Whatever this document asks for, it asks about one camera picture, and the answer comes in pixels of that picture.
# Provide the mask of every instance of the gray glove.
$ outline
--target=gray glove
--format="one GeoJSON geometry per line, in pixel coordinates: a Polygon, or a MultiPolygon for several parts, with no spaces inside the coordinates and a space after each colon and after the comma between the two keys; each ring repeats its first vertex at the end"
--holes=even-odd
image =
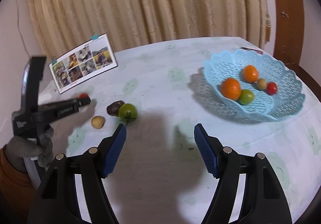
{"type": "Polygon", "coordinates": [[[43,143],[40,146],[24,138],[14,136],[4,147],[4,154],[7,160],[18,171],[27,173],[23,158],[38,157],[39,166],[47,170],[53,160],[51,140],[53,133],[54,130],[51,127],[48,128],[44,133],[43,143]]]}

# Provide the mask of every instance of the red cherry tomato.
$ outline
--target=red cherry tomato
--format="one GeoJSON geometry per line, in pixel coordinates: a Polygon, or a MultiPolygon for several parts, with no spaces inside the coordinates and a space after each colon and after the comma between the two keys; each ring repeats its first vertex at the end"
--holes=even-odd
{"type": "Polygon", "coordinates": [[[85,92],[78,96],[79,99],[80,98],[86,98],[86,97],[89,97],[89,95],[86,94],[85,92]]]}
{"type": "Polygon", "coordinates": [[[267,84],[266,91],[269,95],[274,95],[278,91],[278,87],[274,82],[267,84]]]}

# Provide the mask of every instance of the cable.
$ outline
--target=cable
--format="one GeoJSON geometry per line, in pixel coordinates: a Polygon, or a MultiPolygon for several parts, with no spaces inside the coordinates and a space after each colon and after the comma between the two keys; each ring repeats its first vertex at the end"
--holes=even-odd
{"type": "Polygon", "coordinates": [[[17,26],[18,26],[18,31],[19,31],[20,38],[21,38],[21,41],[22,41],[22,44],[23,44],[23,47],[24,47],[24,51],[26,52],[26,54],[28,55],[28,58],[30,59],[30,54],[27,51],[26,44],[24,43],[24,39],[23,39],[22,33],[20,31],[20,26],[19,26],[19,17],[20,17],[20,15],[19,15],[18,0],[16,0],[16,6],[17,6],[17,26]]]}

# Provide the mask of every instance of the tablecloth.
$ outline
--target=tablecloth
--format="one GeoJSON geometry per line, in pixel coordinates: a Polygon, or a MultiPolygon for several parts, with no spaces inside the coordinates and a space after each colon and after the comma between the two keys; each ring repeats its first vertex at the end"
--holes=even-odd
{"type": "MultiPolygon", "coordinates": [[[[293,118],[277,123],[230,118],[212,94],[202,67],[213,53],[240,46],[257,49],[239,37],[209,37],[116,53],[117,68],[62,95],[52,94],[50,101],[82,92],[92,98],[89,107],[53,123],[54,153],[82,154],[111,136],[120,121],[109,116],[106,107],[123,100],[138,108],[139,117],[127,127],[127,140],[113,174],[103,180],[120,223],[202,222],[218,180],[207,172],[195,144],[193,128],[197,123],[239,154],[262,152],[267,156],[295,222],[321,183],[321,104],[303,84],[304,108],[293,118]],[[91,126],[95,115],[106,118],[102,129],[91,126]]],[[[244,183],[245,176],[241,175],[231,221],[238,218],[244,183]]],[[[90,221],[80,176],[76,176],[76,185],[82,217],[90,221]]]]}

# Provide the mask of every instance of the orange fruit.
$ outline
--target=orange fruit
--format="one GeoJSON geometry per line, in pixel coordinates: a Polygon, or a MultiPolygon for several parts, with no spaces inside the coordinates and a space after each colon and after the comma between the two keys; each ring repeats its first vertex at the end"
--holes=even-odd
{"type": "Polygon", "coordinates": [[[227,78],[221,85],[220,91],[226,98],[236,101],[241,95],[241,85],[234,78],[227,78]]]}
{"type": "Polygon", "coordinates": [[[259,78],[259,73],[253,65],[243,69],[243,77],[248,83],[254,83],[259,78]]]}

